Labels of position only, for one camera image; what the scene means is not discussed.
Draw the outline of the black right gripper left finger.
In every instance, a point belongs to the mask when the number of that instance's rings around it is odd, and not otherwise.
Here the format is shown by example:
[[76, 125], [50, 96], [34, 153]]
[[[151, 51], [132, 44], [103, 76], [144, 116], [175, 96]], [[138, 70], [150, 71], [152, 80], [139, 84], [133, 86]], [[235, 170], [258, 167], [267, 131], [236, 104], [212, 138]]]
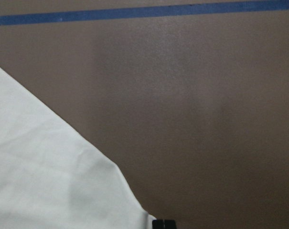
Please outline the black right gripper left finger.
[[164, 229], [164, 221], [162, 219], [153, 220], [152, 229]]

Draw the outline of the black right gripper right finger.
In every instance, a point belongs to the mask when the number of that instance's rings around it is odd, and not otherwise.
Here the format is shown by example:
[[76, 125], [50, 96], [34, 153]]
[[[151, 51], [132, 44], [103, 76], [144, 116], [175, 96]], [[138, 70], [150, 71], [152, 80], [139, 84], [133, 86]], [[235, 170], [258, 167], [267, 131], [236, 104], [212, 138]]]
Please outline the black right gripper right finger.
[[173, 219], [165, 219], [164, 220], [164, 228], [165, 229], [177, 229], [175, 220], [173, 220]]

